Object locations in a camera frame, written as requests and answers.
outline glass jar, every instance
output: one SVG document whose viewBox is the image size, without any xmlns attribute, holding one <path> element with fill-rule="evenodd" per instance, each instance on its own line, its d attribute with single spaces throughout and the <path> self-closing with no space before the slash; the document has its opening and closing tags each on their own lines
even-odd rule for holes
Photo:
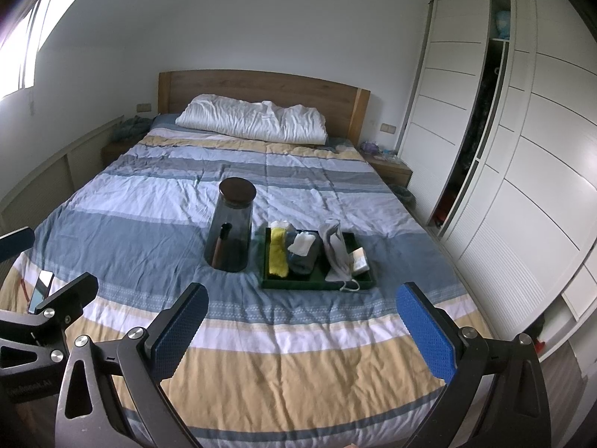
<svg viewBox="0 0 597 448">
<path fill-rule="evenodd" d="M 239 177 L 225 178 L 205 243 L 205 261 L 228 272 L 242 271 L 249 260 L 255 185 Z"/>
</svg>

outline light switch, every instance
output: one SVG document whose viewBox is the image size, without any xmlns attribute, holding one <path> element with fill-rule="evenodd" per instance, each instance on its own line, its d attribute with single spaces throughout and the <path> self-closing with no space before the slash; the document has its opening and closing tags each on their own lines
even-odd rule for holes
<svg viewBox="0 0 597 448">
<path fill-rule="evenodd" d="M 394 133 L 396 133 L 396 127 L 395 126 L 387 125 L 385 123 L 382 123 L 381 126 L 379 127 L 379 129 L 381 131 L 384 131 L 385 133 L 389 133 L 390 135 L 393 135 Z"/>
</svg>

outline black cap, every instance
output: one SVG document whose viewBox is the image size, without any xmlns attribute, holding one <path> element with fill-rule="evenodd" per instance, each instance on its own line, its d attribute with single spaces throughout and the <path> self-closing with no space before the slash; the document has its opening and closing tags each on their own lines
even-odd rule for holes
<svg viewBox="0 0 597 448">
<path fill-rule="evenodd" d="M 247 206 L 257 195 L 257 189 L 255 185 L 244 178 L 229 177 L 220 182 L 220 193 L 227 202 Z"/>
</svg>

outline bed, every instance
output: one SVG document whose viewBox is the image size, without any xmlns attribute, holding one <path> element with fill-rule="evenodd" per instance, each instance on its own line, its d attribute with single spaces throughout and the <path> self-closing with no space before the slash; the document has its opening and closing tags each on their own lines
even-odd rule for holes
<svg viewBox="0 0 597 448">
<path fill-rule="evenodd" d="M 198 94 L 317 107 L 325 146 L 243 140 L 179 128 Z M 237 70 L 159 75 L 150 133 L 58 207 L 36 230 L 0 290 L 0 308 L 25 311 L 41 269 L 53 290 L 89 271 L 100 290 L 68 329 L 72 344 L 147 326 L 192 281 L 210 307 L 172 379 L 162 387 L 204 447 L 359 447 L 408 438 L 443 383 L 428 371 L 396 313 L 395 293 L 415 281 L 459 326 L 489 336 L 476 305 L 428 234 L 354 149 L 369 92 L 288 74 Z M 247 269 L 203 259 L 218 183 L 257 188 Z M 289 220 L 317 229 L 338 218 L 364 246 L 371 290 L 264 290 L 265 227 Z M 139 428 L 124 383 L 127 416 Z"/>
</svg>

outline white pillow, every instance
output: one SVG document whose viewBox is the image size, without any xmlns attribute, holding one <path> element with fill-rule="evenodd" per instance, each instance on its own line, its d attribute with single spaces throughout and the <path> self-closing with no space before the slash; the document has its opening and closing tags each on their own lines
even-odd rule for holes
<svg viewBox="0 0 597 448">
<path fill-rule="evenodd" d="M 247 103 L 214 94 L 194 98 L 176 124 L 272 143 L 325 144 L 327 139 L 325 118 L 313 107 L 282 108 L 272 101 Z"/>
</svg>

